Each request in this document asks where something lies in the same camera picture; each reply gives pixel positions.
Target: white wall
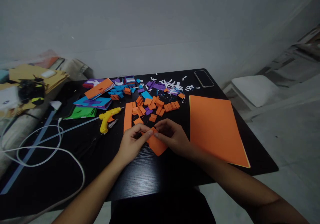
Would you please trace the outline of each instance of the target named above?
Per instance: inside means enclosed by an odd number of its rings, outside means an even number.
[[[256,63],[247,60],[309,2],[0,0],[0,63],[52,49],[82,60],[98,78],[207,68],[223,85],[243,69],[254,74]],[[303,19],[295,34],[317,21]]]

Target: wire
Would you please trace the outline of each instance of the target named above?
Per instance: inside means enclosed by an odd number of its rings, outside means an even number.
[[[56,206],[59,206],[60,204],[64,203],[65,201],[67,201],[67,200],[69,200],[70,198],[74,197],[78,192],[81,191],[81,189],[82,189],[83,186],[84,186],[84,182],[85,182],[85,174],[84,174],[84,170],[83,170],[82,165],[81,165],[80,162],[77,160],[77,158],[75,158],[74,155],[73,155],[70,151],[68,151],[68,150],[65,150],[65,149],[62,149],[62,148],[57,148],[57,147],[28,146],[28,147],[19,147],[19,148],[14,148],[14,149],[10,149],[10,150],[0,151],[0,153],[1,153],[1,152],[6,153],[6,152],[9,152],[9,151],[16,151],[16,150],[27,149],[27,148],[53,149],[53,150],[56,150],[56,151],[57,151],[57,150],[60,150],[60,151],[64,151],[64,152],[68,153],[69,155],[71,155],[71,157],[72,157],[72,158],[76,161],[76,163],[79,165],[83,179],[82,179],[82,184],[81,184],[80,188],[79,188],[77,191],[75,191],[73,194],[71,194],[71,195],[68,196],[67,198],[65,198],[65,199],[63,199],[63,200],[61,200],[61,201],[59,201],[59,202],[57,202],[57,203],[49,206],[48,208],[44,209],[43,211],[39,212],[38,214],[35,214],[35,215],[33,215],[33,216],[30,216],[30,217],[27,217],[27,218],[22,222],[22,224],[31,222],[32,220],[34,220],[34,219],[38,218],[39,216],[43,215],[44,213],[52,210],[52,209],[55,208]]]
[[[4,149],[5,145],[4,145],[3,142],[2,142],[3,136],[4,136],[5,132],[6,132],[6,130],[8,129],[8,127],[9,127],[9,126],[11,125],[11,123],[14,121],[15,114],[16,114],[16,109],[15,109],[15,111],[14,111],[13,117],[11,118],[11,120],[8,122],[8,124],[6,125],[6,127],[3,129],[2,133],[1,133],[1,136],[0,136],[0,146],[1,146],[2,150],[0,151],[0,153],[4,153],[8,158],[10,158],[11,160],[17,162],[17,163],[20,164],[20,165],[23,165],[23,166],[26,166],[26,167],[36,167],[36,166],[42,165],[42,164],[44,164],[45,162],[47,162],[48,160],[50,160],[50,159],[53,157],[53,155],[54,155],[58,150],[64,151],[64,152],[68,153],[69,155],[71,155],[71,157],[72,157],[72,158],[76,161],[76,163],[79,165],[79,168],[80,168],[80,170],[81,170],[82,177],[83,177],[83,178],[82,178],[82,184],[81,184],[80,188],[79,188],[77,191],[75,191],[73,194],[71,194],[70,196],[66,197],[65,199],[63,199],[63,200],[61,200],[61,201],[59,201],[59,202],[57,202],[57,203],[49,206],[48,208],[44,209],[43,211],[39,212],[38,214],[35,214],[35,215],[33,215],[33,216],[30,216],[30,217],[27,217],[26,219],[24,219],[24,220],[22,221],[22,224],[26,224],[26,223],[29,223],[29,222],[33,221],[34,219],[38,218],[39,216],[43,215],[44,213],[52,210],[52,209],[55,208],[56,206],[59,206],[60,204],[64,203],[65,201],[71,199],[71,198],[74,197],[77,193],[79,193],[79,192],[81,191],[81,189],[83,188],[83,186],[84,186],[85,174],[84,174],[84,170],[83,170],[82,165],[81,165],[80,162],[75,158],[75,156],[74,156],[70,151],[65,150],[65,149],[62,149],[62,148],[59,148],[59,147],[60,147],[60,144],[61,144],[61,140],[62,140],[62,138],[63,138],[63,134],[60,134],[60,130],[63,131],[63,128],[59,126],[60,121],[61,121],[62,118],[59,118],[57,125],[47,125],[47,126],[43,126],[43,127],[39,128],[39,129],[35,130],[35,131],[32,132],[31,134],[29,134],[29,135],[21,142],[21,144],[19,145],[18,148],[13,148],[13,149],[5,150],[5,149]],[[56,127],[58,128],[59,143],[58,143],[57,147],[45,147],[45,146],[27,146],[27,147],[21,147],[21,146],[24,144],[24,142],[25,142],[32,134],[34,134],[35,132],[37,132],[38,130],[40,130],[40,129],[44,128],[44,127],[49,127],[49,126],[56,126]],[[19,157],[19,150],[20,150],[20,149],[29,149],[29,148],[53,149],[54,152],[53,152],[46,160],[44,160],[44,161],[42,161],[42,162],[40,162],[40,163],[38,163],[38,164],[28,165],[27,163],[23,162],[23,161],[20,159],[20,157]],[[9,151],[17,151],[17,154],[16,154],[17,160],[7,154],[7,152],[9,152]]]

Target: floor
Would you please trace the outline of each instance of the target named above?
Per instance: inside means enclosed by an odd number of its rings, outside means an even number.
[[[255,176],[293,205],[310,223],[320,220],[320,101],[262,114],[248,123],[279,171]],[[252,223],[248,214],[216,183],[200,186],[217,223]],[[95,224],[108,223],[106,202]],[[31,222],[51,223],[60,211]],[[17,223],[14,220],[0,223]]]

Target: finger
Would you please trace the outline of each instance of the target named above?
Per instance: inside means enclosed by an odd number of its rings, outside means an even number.
[[[170,144],[172,143],[172,139],[170,137],[167,137],[164,134],[161,134],[159,132],[156,132],[154,136],[159,140],[161,140],[162,142],[164,142],[165,144],[167,144],[167,146],[170,146]]]
[[[162,125],[170,127],[173,131],[177,130],[180,126],[178,123],[175,123],[174,121],[172,121],[168,118],[157,122],[154,126],[158,127],[158,126],[162,126]]]
[[[136,133],[143,131],[143,132],[147,132],[148,130],[150,130],[150,128],[142,123],[139,123],[137,125],[134,125],[133,127],[131,127],[130,129],[126,130],[125,133],[127,133],[130,136],[134,136]]]
[[[144,133],[139,139],[135,141],[135,144],[140,146],[140,148],[143,146],[143,144],[152,136],[153,130],[148,130],[146,133]]]

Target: smartphone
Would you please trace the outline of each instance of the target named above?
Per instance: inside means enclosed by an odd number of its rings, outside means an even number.
[[[214,83],[210,79],[210,77],[207,75],[207,73],[204,70],[198,70],[194,72],[194,75],[200,82],[200,85],[203,88],[213,87]]]

